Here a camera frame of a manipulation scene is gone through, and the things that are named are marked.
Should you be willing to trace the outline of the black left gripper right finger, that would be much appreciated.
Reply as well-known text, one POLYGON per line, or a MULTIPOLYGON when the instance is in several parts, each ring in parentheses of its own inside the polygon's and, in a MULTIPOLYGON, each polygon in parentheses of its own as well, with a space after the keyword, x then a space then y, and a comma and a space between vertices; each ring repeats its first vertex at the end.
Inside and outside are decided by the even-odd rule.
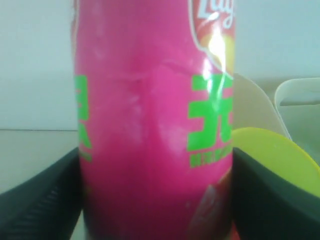
POLYGON ((320 198, 233 149, 232 218, 241 240, 318 240, 320 198))

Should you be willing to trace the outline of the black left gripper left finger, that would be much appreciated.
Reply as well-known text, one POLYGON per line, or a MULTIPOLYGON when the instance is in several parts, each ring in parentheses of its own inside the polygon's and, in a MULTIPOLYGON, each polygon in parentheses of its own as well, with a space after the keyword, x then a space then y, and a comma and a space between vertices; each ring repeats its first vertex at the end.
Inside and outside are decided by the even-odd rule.
POLYGON ((83 207, 79 150, 0 195, 2 240, 69 240, 83 207))

